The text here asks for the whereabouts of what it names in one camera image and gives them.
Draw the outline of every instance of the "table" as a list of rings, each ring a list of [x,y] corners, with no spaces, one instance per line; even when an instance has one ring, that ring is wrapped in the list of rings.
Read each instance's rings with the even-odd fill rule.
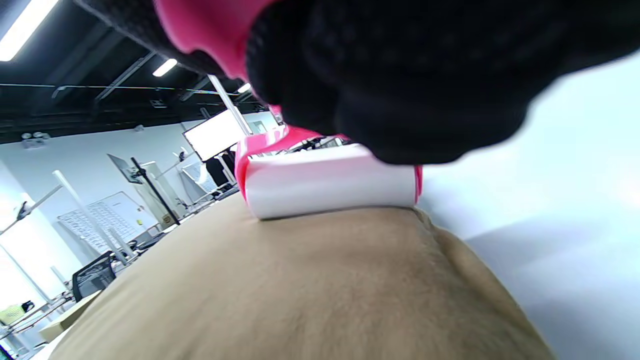
[[[23,358],[28,358],[30,353],[33,353],[34,346],[28,341],[26,338],[20,335],[21,332],[28,330],[34,327],[38,322],[43,320],[44,318],[48,318],[51,313],[56,310],[59,310],[63,305],[65,305],[69,301],[68,292],[62,293],[60,296],[56,297],[51,304],[46,303],[38,308],[32,309],[26,314],[22,315],[18,320],[12,322],[9,326],[7,326],[8,331],[5,334],[0,335],[1,339],[6,339],[14,352],[19,353],[20,349],[26,349],[27,353],[24,354]],[[28,320],[42,312],[42,314],[33,321],[28,322]]]
[[[231,187],[227,188],[227,190],[224,191],[224,192],[220,191],[221,188],[223,188],[225,186],[228,186],[228,185],[229,185],[229,183],[221,185],[221,186],[217,187],[217,189],[215,189],[214,191],[212,191],[212,192],[208,193],[207,195],[204,195],[203,197],[200,198],[200,199],[203,199],[203,198],[205,198],[207,196],[212,196],[212,194],[214,192],[220,192],[220,195],[217,198],[213,199],[213,200],[207,200],[205,202],[198,202],[196,200],[196,202],[191,206],[191,211],[187,215],[185,215],[182,219],[180,219],[180,222],[185,222],[185,221],[189,220],[190,218],[193,218],[195,215],[199,214],[200,212],[202,212],[203,210],[207,209],[208,207],[213,206],[217,202],[220,202],[220,201],[226,199],[227,197],[230,197],[231,195],[233,195],[233,194],[235,194],[235,193],[240,191],[237,183],[232,184]]]

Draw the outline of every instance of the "white pole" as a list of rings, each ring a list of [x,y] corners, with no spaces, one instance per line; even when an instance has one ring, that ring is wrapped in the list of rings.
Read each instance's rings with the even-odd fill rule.
[[[123,265],[126,265],[127,260],[125,259],[125,257],[118,250],[118,247],[113,242],[111,242],[111,239],[109,238],[107,233],[104,232],[103,228],[101,228],[100,225],[98,224],[98,221],[96,221],[93,215],[91,215],[89,210],[84,206],[84,204],[82,203],[82,200],[80,200],[80,196],[78,196],[77,192],[73,189],[73,187],[71,187],[71,184],[67,181],[67,178],[65,178],[65,176],[60,172],[60,170],[54,171],[53,176],[55,176],[56,179],[58,179],[58,182],[60,183],[60,185],[62,185],[65,189],[67,189],[67,191],[69,191],[69,193],[71,194],[71,197],[74,198],[74,201],[78,205],[78,208],[80,208],[80,211],[82,211],[83,214],[86,216],[86,218],[89,220],[89,223],[93,226],[93,229],[95,230],[95,232],[102,238],[102,240],[104,240],[104,242],[111,249],[111,251],[113,251],[116,258],[118,258],[118,260],[120,260],[120,262],[122,262]]]
[[[17,332],[10,332],[5,340],[9,343],[9,346],[13,348],[13,351],[18,357],[28,355],[32,352],[33,346],[24,338],[22,334]]]
[[[53,274],[58,278],[58,280],[60,281],[60,283],[62,284],[62,286],[64,286],[67,290],[71,290],[68,286],[67,286],[67,281],[65,280],[65,277],[62,275],[62,273],[58,270],[58,268],[56,268],[55,266],[51,267],[51,271],[53,272]]]
[[[129,261],[133,260],[133,258],[135,258],[136,255],[133,253],[133,251],[131,251],[131,248],[129,247],[129,244],[124,242],[122,237],[120,235],[118,235],[118,233],[116,233],[116,231],[112,227],[109,228],[109,232],[111,233],[113,238],[116,240],[116,242],[118,244],[120,244],[120,246],[121,246],[122,250],[125,252],[125,254],[127,254],[127,256],[129,257]]]
[[[220,95],[220,97],[222,98],[222,102],[225,103],[225,106],[227,107],[227,109],[229,109],[229,111],[231,111],[231,114],[234,116],[234,118],[236,118],[236,121],[238,122],[238,125],[240,125],[240,128],[242,129],[244,134],[247,136],[251,135],[252,132],[249,129],[249,125],[246,123],[246,120],[244,119],[242,114],[240,114],[240,111],[238,111],[233,101],[231,101],[231,98],[229,98],[229,95],[227,95],[227,91],[225,90],[224,86],[222,86],[222,84],[220,83],[220,80],[215,75],[209,75],[209,81],[211,81],[211,83],[213,84],[213,87],[216,88],[218,95]]]
[[[191,154],[187,155],[184,157],[185,160],[187,160],[191,155],[194,155],[195,152],[192,152]],[[161,177],[163,177],[166,173],[168,173],[171,169],[175,168],[176,166],[180,165],[181,163],[183,163],[184,161],[178,161],[177,163],[173,164],[170,168],[166,169],[165,171],[161,172],[160,175],[158,175],[158,177],[156,179],[160,179]]]
[[[20,263],[4,248],[4,246],[0,245],[0,249],[4,252],[6,257],[13,263],[18,272],[30,283],[30,285],[35,289],[35,291],[42,297],[49,305],[53,304],[53,301],[49,298],[49,296],[44,292],[44,290],[38,286],[38,284],[27,274],[25,269],[20,266]]]
[[[61,185],[56,186],[55,188],[53,188],[53,190],[49,191],[47,193],[47,195],[44,195],[44,197],[40,200],[38,200],[38,202],[36,202],[35,204],[33,204],[31,206],[31,209],[27,211],[27,213],[25,214],[25,217],[29,214],[31,214],[31,212],[33,210],[35,210],[37,207],[39,207],[43,202],[45,202],[45,200],[47,200],[48,198],[50,198],[51,196],[53,196],[53,194],[55,194],[58,190],[62,189]],[[14,220],[6,229],[0,231],[0,235],[6,233],[7,231],[9,231],[9,229],[11,229],[15,224],[18,223],[18,221],[20,221],[18,219]]]

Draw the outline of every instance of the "black chair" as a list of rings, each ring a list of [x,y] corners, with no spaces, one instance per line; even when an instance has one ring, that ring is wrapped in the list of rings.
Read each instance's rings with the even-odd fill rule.
[[[110,256],[111,251],[107,251],[74,274],[72,292],[76,302],[92,293],[106,289],[116,279]]]

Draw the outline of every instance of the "beige fabric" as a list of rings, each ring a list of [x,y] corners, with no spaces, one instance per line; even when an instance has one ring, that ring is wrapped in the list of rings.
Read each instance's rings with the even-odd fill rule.
[[[260,222],[233,196],[126,270],[54,360],[550,359],[462,242],[418,211]]]

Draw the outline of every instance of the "fluorescent light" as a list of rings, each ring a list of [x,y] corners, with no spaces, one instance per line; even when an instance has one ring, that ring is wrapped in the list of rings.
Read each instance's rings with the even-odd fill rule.
[[[11,61],[58,0],[31,0],[0,40],[0,61]]]
[[[165,75],[169,70],[173,69],[177,63],[178,61],[176,59],[169,59],[165,61],[164,64],[160,65],[160,67],[154,71],[154,76],[161,77],[162,75]]]
[[[243,92],[247,92],[247,90],[249,90],[251,88],[251,84],[246,83],[243,86],[240,86],[240,88],[238,89],[238,92],[241,94]]]

